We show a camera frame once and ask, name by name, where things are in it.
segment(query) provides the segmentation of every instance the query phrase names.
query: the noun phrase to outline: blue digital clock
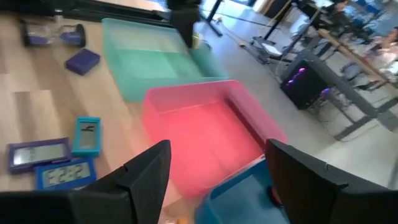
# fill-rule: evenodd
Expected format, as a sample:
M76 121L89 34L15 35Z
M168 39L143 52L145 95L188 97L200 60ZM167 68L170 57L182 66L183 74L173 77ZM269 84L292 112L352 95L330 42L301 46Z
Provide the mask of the blue digital clock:
M79 117L76 120L73 156L98 156L101 150L101 119Z
M92 157L63 164L38 166L35 171L39 190L75 189L97 180Z

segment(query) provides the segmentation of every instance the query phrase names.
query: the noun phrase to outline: wooden table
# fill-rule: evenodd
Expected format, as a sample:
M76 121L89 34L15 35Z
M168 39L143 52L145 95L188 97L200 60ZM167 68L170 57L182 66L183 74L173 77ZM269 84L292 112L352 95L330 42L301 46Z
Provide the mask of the wooden table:
M358 66L362 68L362 70L369 74L370 76L377 78L382 82L386 82L386 78L379 72L378 69L374 68L370 64L366 63L359 55L355 54L352 50L342 44L338 39L334 38L329 34L329 31L325 29L319 29L318 33L323 37L326 38L329 43L337 48L343 55L350 58L354 61ZM386 87L389 90L396 91L396 87L393 86L391 83L387 83Z
M143 9L163 10L144 0L108 0ZM125 103L103 55L102 24L86 21L86 48L102 56L100 63L81 77L64 68L64 61L79 49L22 46L19 26L11 15L0 15L0 191L31 190L32 174L9 175L9 143L73 138L78 116L98 116L103 123L103 148L96 159L98 177L123 165L152 145L141 124L140 103ZM164 205L180 198L169 182Z

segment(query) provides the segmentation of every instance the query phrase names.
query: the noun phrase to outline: blue sponge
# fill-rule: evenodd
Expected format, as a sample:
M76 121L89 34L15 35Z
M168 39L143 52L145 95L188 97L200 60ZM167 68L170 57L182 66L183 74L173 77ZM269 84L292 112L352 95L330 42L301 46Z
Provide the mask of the blue sponge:
M100 62L100 56L87 49L81 50L65 62L65 67L79 75L84 75Z

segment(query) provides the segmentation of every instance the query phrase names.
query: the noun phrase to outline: plastic bin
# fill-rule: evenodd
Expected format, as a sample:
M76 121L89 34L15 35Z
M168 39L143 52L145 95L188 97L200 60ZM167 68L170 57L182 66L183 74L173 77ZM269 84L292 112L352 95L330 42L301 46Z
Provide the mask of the plastic bin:
M196 224L288 224L283 209L267 195L271 184L267 161L262 161L217 186L195 211Z
M186 197L205 195L262 156L284 132L237 81L148 90L144 125L150 138L172 143L170 178Z
M228 79L210 49L187 49L177 30L103 19L104 54L126 101L142 101L157 86Z

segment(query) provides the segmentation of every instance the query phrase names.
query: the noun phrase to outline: gray floor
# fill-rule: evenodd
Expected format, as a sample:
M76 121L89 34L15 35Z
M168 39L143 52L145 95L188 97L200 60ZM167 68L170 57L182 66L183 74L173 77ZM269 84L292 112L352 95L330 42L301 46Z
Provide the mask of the gray floor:
M237 9L239 7L231 3L220 8L221 13L228 12L228 14L261 23L269 22L268 18L257 15L251 10L241 9L239 14L239 9ZM226 16L223 16L222 20L228 29L244 40L250 40L252 36L258 35L261 28L259 25L230 19ZM278 48L289 44L289 28L284 27L282 30L283 32L280 31L276 35L272 35L273 39L279 43ZM241 49L230 36L217 37L204 23L199 23L196 26L196 31L201 33L204 39L211 44L213 53L229 71L231 78L245 84L264 109L279 123L291 145L364 179L383 186L398 188L395 186L396 178L391 179L391 176L395 176L393 174L395 172L394 164L398 153L396 134L378 125L377 121L371 121L345 138L344 141L336 142L330 135L331 129L336 129L336 126L342 129L344 124L338 116L332 118L334 115L331 114L336 114L333 108L323 114L323 119L332 119L332 121L320 123L306 111L299 111L279 90L279 84L271 71L275 69L275 66L261 65ZM340 54L336 54L326 61L335 71L338 71L339 67L346 62L347 59ZM379 93L365 97L369 98L369 101L377 101L388 96L385 90L380 90Z

